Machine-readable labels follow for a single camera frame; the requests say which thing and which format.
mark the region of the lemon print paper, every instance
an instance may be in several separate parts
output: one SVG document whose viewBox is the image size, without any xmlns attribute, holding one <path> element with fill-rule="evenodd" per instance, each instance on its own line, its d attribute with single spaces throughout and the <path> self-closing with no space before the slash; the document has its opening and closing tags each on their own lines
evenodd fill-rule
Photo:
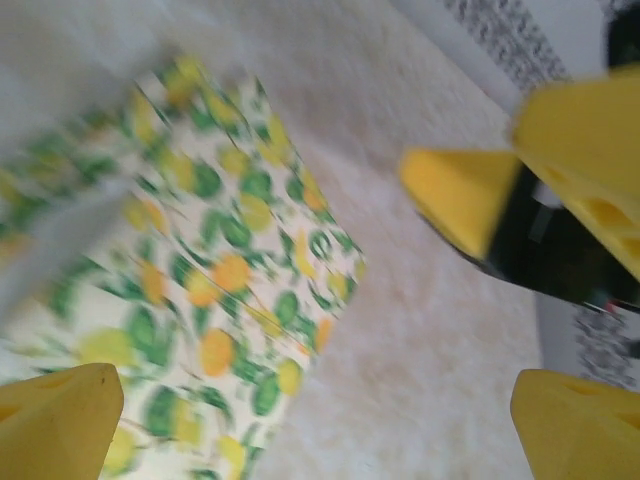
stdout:
<svg viewBox="0 0 640 480">
<path fill-rule="evenodd" d="M 365 263 L 258 81 L 191 58 L 144 76 L 0 171 L 0 255 L 60 202 L 130 182 L 119 222 L 3 319 L 24 376 L 114 364 L 125 408 L 104 479 L 247 479 Z"/>
</svg>

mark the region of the yellow plastic part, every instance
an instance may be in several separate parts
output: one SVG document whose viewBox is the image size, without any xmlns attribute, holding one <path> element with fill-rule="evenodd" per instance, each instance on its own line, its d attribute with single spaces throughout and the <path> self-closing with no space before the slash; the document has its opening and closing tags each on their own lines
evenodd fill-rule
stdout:
<svg viewBox="0 0 640 480">
<path fill-rule="evenodd" d="M 519 157 L 640 280 L 640 69 L 534 92 Z"/>
<path fill-rule="evenodd" d="M 96 480 L 123 405 L 102 363 L 0 387 L 0 477 Z"/>
<path fill-rule="evenodd" d="M 545 370 L 520 373 L 511 416 L 536 480 L 640 478 L 640 395 Z"/>
<path fill-rule="evenodd" d="M 520 169 L 511 152 L 406 153 L 400 178 L 420 213 L 454 247 L 482 260 Z"/>
</svg>

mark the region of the black plastic part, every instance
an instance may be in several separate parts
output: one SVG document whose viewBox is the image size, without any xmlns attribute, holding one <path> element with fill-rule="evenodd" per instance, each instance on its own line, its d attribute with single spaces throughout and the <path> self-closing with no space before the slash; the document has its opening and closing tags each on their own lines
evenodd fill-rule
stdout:
<svg viewBox="0 0 640 480">
<path fill-rule="evenodd" d="M 616 13 L 607 32 L 607 66 L 620 67 L 640 62 L 640 3 Z"/>
<path fill-rule="evenodd" d="M 486 258 L 458 253 L 488 275 L 562 300 L 640 308 L 636 279 L 571 212 L 539 203 L 538 182 L 523 166 Z"/>
</svg>

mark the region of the yellow lemon print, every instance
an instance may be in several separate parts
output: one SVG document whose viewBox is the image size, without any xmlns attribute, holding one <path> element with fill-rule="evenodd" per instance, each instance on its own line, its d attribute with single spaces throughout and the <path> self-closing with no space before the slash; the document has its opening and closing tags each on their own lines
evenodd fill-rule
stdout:
<svg viewBox="0 0 640 480">
<path fill-rule="evenodd" d="M 330 273 L 327 278 L 327 286 L 333 294 L 341 300 L 345 300 L 349 295 L 347 277 L 340 272 Z"/>
<path fill-rule="evenodd" d="M 307 259 L 307 236 L 304 230 L 300 229 L 295 242 L 295 260 L 300 272 L 313 279 L 316 277 L 316 270 Z"/>
<path fill-rule="evenodd" d="M 133 433 L 118 427 L 104 459 L 103 471 L 114 477 L 126 472 L 133 463 L 135 453 L 136 443 Z"/>
<path fill-rule="evenodd" d="M 233 125 L 238 120 L 238 112 L 233 106 L 229 105 L 218 95 L 213 89 L 206 89 L 204 92 L 204 100 L 209 107 L 211 115 L 223 126 Z"/>
<path fill-rule="evenodd" d="M 311 355 L 311 350 L 309 350 L 305 345 L 302 345 L 301 343 L 298 344 L 298 351 L 303 355 Z"/>
<path fill-rule="evenodd" d="M 173 155 L 169 160 L 169 170 L 173 173 L 178 187 L 185 192 L 193 192 L 196 183 L 195 166 L 188 155 Z"/>
<path fill-rule="evenodd" d="M 160 172 L 164 176 L 169 176 L 171 173 L 173 173 L 171 170 L 171 167 L 173 165 L 173 157 L 175 157 L 175 154 L 167 146 L 160 147 L 156 152 L 156 163 Z"/>
<path fill-rule="evenodd" d="M 161 305 L 165 299 L 166 279 L 160 270 L 151 262 L 142 264 L 142 289 L 147 300 L 154 305 Z"/>
<path fill-rule="evenodd" d="M 146 231 L 148 228 L 147 210 L 144 203 L 137 197 L 130 196 L 124 204 L 124 216 L 127 222 L 139 232 Z"/>
<path fill-rule="evenodd" d="M 176 59 L 176 68 L 183 78 L 193 82 L 200 82 L 204 79 L 202 75 L 203 65 L 194 57 L 185 55 Z"/>
<path fill-rule="evenodd" d="M 242 219 L 252 232 L 262 232 L 271 226 L 271 208 L 263 199 L 242 193 L 240 195 Z"/>
<path fill-rule="evenodd" d="M 229 100 L 231 101 L 231 103 L 233 103 L 235 106 L 239 107 L 240 109 L 242 109 L 242 94 L 240 93 L 240 90 L 238 90 L 237 87 L 233 87 L 230 90 L 227 90 L 227 96 L 229 97 Z"/>
<path fill-rule="evenodd" d="M 28 168 L 29 176 L 47 188 L 56 186 L 67 173 L 69 160 L 61 155 L 48 153 L 38 157 L 38 161 Z"/>
<path fill-rule="evenodd" d="M 240 442 L 229 435 L 223 435 L 216 441 L 218 452 L 224 457 L 232 467 L 232 477 L 235 472 L 241 473 L 244 470 L 246 451 Z"/>
<path fill-rule="evenodd" d="M 140 90 L 135 90 L 133 92 L 132 115 L 134 135 L 142 143 L 148 145 L 155 136 L 152 121 L 155 112 L 153 111 L 153 107 L 149 103 L 149 100 L 147 100 Z"/>
<path fill-rule="evenodd" d="M 112 363 L 127 367 L 135 363 L 133 345 L 127 333 L 118 328 L 102 328 L 84 337 L 77 349 L 80 364 Z"/>
<path fill-rule="evenodd" d="M 280 319 L 275 315 L 275 313 L 265 309 L 256 310 L 249 306 L 247 306 L 246 309 L 251 318 L 260 324 L 264 333 L 273 338 L 278 338 L 282 335 Z"/>
<path fill-rule="evenodd" d="M 237 254 L 226 254 L 213 267 L 213 281 L 222 290 L 234 293 L 249 283 L 249 264 Z"/>
<path fill-rule="evenodd" d="M 182 451 L 197 448 L 202 437 L 202 419 L 193 412 L 193 405 L 184 398 L 176 400 L 172 412 L 173 437 Z"/>
<path fill-rule="evenodd" d="M 304 167 L 300 172 L 300 181 L 302 182 L 302 185 L 304 185 L 304 187 L 308 188 L 309 190 L 313 190 L 313 191 L 320 190 L 320 188 L 318 187 L 318 184 L 316 183 L 316 179 L 313 178 L 313 175 L 311 175 L 311 172 Z"/>
<path fill-rule="evenodd" d="M 236 147 L 226 148 L 218 152 L 220 166 L 231 175 L 242 176 L 249 169 L 249 155 Z"/>
<path fill-rule="evenodd" d="M 182 77 L 167 81 L 167 103 L 178 110 L 184 110 L 191 102 L 196 85 Z"/>
<path fill-rule="evenodd" d="M 15 186 L 16 179 L 6 170 L 0 170 L 0 197 L 11 206 L 16 207 L 22 203 L 22 194 Z"/>
<path fill-rule="evenodd" d="M 282 121 L 277 115 L 271 115 L 271 117 L 269 117 L 267 131 L 269 132 L 271 144 L 276 147 L 276 149 L 284 151 L 291 148 L 287 132 L 284 129 L 284 125 L 282 125 Z"/>
<path fill-rule="evenodd" d="M 327 209 L 327 199 L 320 193 L 320 190 L 305 187 L 302 193 L 302 199 L 307 207 L 316 213 L 323 212 Z"/>
<path fill-rule="evenodd" d="M 163 235 L 166 235 L 169 232 L 169 229 L 167 228 L 167 219 L 165 218 L 164 213 L 162 213 L 160 208 L 152 201 L 145 202 L 144 206 L 153 227 Z"/>
<path fill-rule="evenodd" d="M 222 296 L 222 291 L 197 268 L 189 272 L 184 286 L 189 301 L 196 307 L 208 307 Z"/>
<path fill-rule="evenodd" d="M 324 350 L 329 337 L 331 336 L 331 330 L 333 329 L 333 322 L 330 318 L 323 318 L 318 323 L 316 329 L 316 338 L 315 338 L 315 346 L 318 353 L 321 353 Z"/>
<path fill-rule="evenodd" d="M 367 264 L 361 258 L 358 260 L 355 266 L 356 280 L 358 280 L 358 282 L 362 281 L 366 273 L 367 273 Z"/>
<path fill-rule="evenodd" d="M 210 377 L 223 375 L 233 361 L 233 340 L 224 330 L 209 330 L 200 344 L 200 361 Z"/>
<path fill-rule="evenodd" d="M 295 395 L 302 382 L 302 368 L 294 360 L 288 358 L 278 365 L 278 386 L 282 393 Z"/>
<path fill-rule="evenodd" d="M 256 141 L 256 149 L 262 158 L 269 162 L 274 167 L 280 167 L 282 165 L 288 165 L 288 158 L 286 152 L 282 152 L 272 145 L 268 145 L 261 140 Z"/>
<path fill-rule="evenodd" d="M 0 240 L 0 269 L 9 265 L 16 257 L 26 252 L 32 238 L 25 233 L 10 233 Z"/>
</svg>

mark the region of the lemon pattern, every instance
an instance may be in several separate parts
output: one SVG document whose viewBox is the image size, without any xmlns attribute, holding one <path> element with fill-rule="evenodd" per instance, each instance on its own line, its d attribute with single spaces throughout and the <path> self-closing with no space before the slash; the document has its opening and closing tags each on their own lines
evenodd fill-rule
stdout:
<svg viewBox="0 0 640 480">
<path fill-rule="evenodd" d="M 69 125 L 0 169 L 0 258 L 60 201 L 110 176 L 131 192 L 108 236 L 0 337 L 31 376 L 118 368 L 125 409 L 102 478 L 250 478 L 362 252 L 254 79 L 229 93 L 181 57 L 124 108 Z"/>
</svg>

